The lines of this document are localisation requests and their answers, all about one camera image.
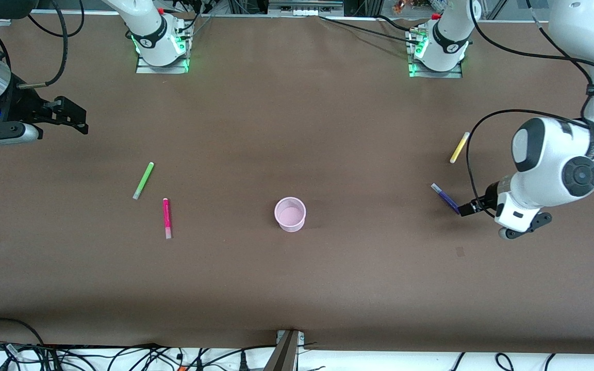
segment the plastic cup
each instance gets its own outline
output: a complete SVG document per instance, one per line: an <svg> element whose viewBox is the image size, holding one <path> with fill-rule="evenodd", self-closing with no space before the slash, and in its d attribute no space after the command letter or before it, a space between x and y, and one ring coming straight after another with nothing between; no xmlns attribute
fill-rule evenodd
<svg viewBox="0 0 594 371"><path fill-rule="evenodd" d="M306 206L298 198L286 197L274 207L274 218L286 232L297 232L304 226Z"/></svg>

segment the yellow marker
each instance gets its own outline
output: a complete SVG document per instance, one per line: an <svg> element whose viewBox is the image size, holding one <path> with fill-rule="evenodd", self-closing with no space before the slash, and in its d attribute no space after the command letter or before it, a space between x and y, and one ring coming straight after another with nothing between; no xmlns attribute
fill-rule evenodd
<svg viewBox="0 0 594 371"><path fill-rule="evenodd" d="M464 148L464 145L467 143L467 139L469 139L470 135L471 134L467 131L466 133L464 133L464 136L462 136L462 139L460 139L460 143L457 144L457 148L451 156L452 164L455 164L455 161L457 161L457 157L460 155L460 152L462 152L462 148Z"/></svg>

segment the marker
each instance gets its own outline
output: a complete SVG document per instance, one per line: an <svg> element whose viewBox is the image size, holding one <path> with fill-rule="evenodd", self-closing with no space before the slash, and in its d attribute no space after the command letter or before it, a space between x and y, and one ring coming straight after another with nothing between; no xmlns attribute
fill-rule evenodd
<svg viewBox="0 0 594 371"><path fill-rule="evenodd" d="M460 214L455 201L448 197L448 195L443 190L441 190L441 188L439 188L435 183L432 183L431 188L434 190L434 192L437 192L439 197L441 197L441 199L443 199L443 201L446 202L446 204L448 204L448 206L450 206L453 211L455 211L455 214Z"/></svg>
<svg viewBox="0 0 594 371"><path fill-rule="evenodd" d="M146 186L146 181L148 180L148 176L151 175L151 171L153 171L154 166L154 163L148 163L148 167L146 167L146 172L143 173L141 181L139 182L139 187L137 187L137 190L134 192L134 196L132 196L132 198L139 199L139 195L141 195L141 191L143 190L144 186Z"/></svg>
<svg viewBox="0 0 594 371"><path fill-rule="evenodd" d="M462 139L460 139L460 143L457 144L457 148L455 148L455 151L453 151L453 155L451 156L452 164L455 164L455 161L457 161L457 157L460 155L460 152L462 152L462 148L464 148L464 145L467 143L467 139L469 139L470 135L471 134L467 131L464 133L464 136L462 136Z"/></svg>
<svg viewBox="0 0 594 371"><path fill-rule="evenodd" d="M163 199L164 209L164 232L167 235L167 240L171 238L171 213L169 211L169 199Z"/></svg>

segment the pink marker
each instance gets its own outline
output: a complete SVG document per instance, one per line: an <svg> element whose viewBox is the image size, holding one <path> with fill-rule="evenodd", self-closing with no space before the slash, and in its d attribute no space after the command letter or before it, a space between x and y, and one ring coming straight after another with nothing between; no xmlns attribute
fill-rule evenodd
<svg viewBox="0 0 594 371"><path fill-rule="evenodd" d="M163 199L164 209L164 232L167 234L167 240L171 238L171 213L169 211L169 199Z"/></svg>

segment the purple marker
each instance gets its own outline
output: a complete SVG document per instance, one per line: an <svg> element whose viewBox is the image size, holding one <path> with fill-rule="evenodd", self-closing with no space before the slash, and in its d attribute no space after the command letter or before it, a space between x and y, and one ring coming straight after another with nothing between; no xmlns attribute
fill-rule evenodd
<svg viewBox="0 0 594 371"><path fill-rule="evenodd" d="M443 201L446 202L446 204L448 204L448 206L450 206L456 214L460 214L460 211L457 209L457 204L455 203L455 201L452 198L448 197L448 195L443 190L441 190L441 188L439 188L435 183L432 183L431 188L434 190L434 192L437 192L439 197L441 197L441 199L443 199Z"/></svg>

